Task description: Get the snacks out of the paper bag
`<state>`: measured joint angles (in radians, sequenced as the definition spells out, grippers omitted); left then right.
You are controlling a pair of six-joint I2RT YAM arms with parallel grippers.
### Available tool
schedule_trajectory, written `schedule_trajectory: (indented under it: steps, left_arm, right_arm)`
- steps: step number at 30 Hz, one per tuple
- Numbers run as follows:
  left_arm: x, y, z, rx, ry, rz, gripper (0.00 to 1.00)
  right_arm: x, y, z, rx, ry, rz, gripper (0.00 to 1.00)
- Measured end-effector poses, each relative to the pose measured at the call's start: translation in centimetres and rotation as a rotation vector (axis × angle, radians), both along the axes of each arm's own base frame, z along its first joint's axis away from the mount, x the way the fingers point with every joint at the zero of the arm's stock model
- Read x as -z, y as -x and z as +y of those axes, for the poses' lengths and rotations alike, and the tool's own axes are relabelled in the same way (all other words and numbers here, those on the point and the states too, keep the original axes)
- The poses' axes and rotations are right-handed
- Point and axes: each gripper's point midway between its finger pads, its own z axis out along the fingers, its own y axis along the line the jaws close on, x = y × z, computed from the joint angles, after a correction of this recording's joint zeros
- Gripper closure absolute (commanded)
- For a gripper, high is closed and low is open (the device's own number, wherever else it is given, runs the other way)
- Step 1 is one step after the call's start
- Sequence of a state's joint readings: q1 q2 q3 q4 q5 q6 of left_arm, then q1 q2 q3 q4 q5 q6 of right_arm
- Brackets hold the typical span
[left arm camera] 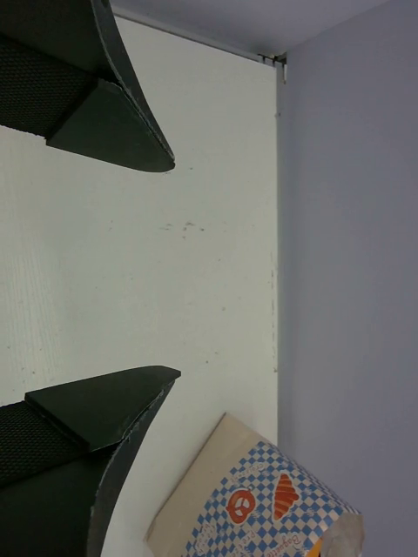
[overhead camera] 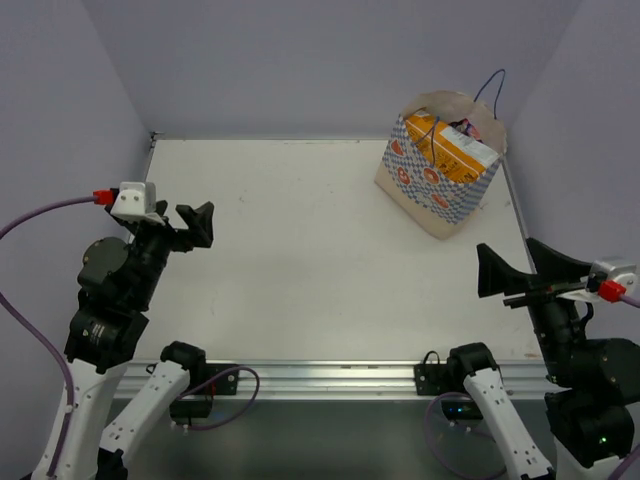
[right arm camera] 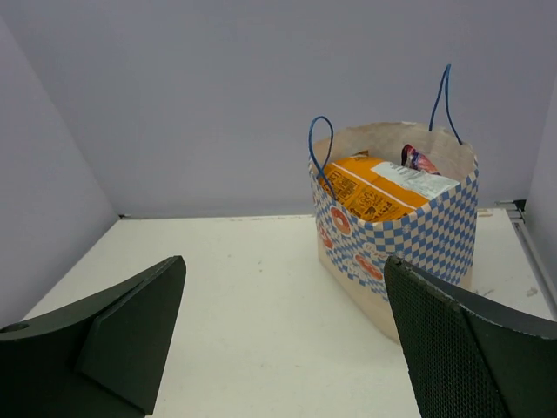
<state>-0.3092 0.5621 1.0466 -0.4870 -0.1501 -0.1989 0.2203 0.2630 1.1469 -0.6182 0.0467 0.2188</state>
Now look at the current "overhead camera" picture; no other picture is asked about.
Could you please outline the blue checkered paper bag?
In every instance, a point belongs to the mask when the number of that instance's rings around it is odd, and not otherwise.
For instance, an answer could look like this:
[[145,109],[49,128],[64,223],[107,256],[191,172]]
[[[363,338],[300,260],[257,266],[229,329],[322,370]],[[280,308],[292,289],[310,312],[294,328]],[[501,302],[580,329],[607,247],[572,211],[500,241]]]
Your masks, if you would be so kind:
[[[506,157],[506,128],[497,114],[505,77],[505,70],[495,71],[473,96],[448,90],[420,94],[395,120],[374,182],[435,238],[447,239],[462,228],[479,208]],[[482,141],[498,153],[498,160],[473,183],[448,180],[407,133],[405,120],[422,109],[445,123],[467,118]]]

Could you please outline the purple candy bag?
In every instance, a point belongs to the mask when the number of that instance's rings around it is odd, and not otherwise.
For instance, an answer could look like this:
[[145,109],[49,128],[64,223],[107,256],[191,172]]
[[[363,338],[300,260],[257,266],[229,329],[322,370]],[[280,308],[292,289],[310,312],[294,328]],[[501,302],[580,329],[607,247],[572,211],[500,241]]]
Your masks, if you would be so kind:
[[466,135],[474,140],[481,142],[481,136],[476,129],[476,127],[467,119],[463,118],[462,120],[451,122],[449,126],[459,133]]

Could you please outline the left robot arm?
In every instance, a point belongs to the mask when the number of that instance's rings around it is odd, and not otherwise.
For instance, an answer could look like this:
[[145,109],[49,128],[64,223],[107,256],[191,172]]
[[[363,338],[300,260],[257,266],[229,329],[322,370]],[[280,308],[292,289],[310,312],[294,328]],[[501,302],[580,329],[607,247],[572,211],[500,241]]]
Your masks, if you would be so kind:
[[170,254],[212,246],[214,206],[177,206],[182,228],[170,225],[163,201],[131,220],[114,206],[106,210],[133,239],[106,237],[83,255],[78,309],[59,356],[63,394],[34,479],[126,478],[129,460],[161,414],[180,394],[207,383],[204,350],[174,341],[163,348],[151,378],[125,410],[107,419],[149,323],[145,314]]

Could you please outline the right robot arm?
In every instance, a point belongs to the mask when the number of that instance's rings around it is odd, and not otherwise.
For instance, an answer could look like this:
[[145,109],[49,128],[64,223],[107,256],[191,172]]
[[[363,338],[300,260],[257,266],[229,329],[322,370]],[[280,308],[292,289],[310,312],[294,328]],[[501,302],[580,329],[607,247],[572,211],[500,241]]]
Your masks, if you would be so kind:
[[451,350],[445,379],[479,408],[511,479],[618,479],[639,457],[628,410],[639,401],[639,346],[629,339],[590,339],[594,303],[636,307],[635,264],[619,257],[591,263],[529,238],[531,273],[510,266],[488,245],[477,245],[479,297],[503,296],[511,309],[528,310],[556,392],[544,395],[557,462],[538,449],[511,403],[501,371],[482,343]]

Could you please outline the orange potato chips bag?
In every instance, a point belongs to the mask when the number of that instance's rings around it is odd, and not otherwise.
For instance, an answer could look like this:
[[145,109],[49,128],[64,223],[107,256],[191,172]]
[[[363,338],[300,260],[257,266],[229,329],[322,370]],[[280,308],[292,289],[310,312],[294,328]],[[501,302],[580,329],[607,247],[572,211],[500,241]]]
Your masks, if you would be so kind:
[[405,120],[409,138],[430,165],[450,181],[473,183],[499,155],[483,141],[463,135],[449,124],[424,109]]

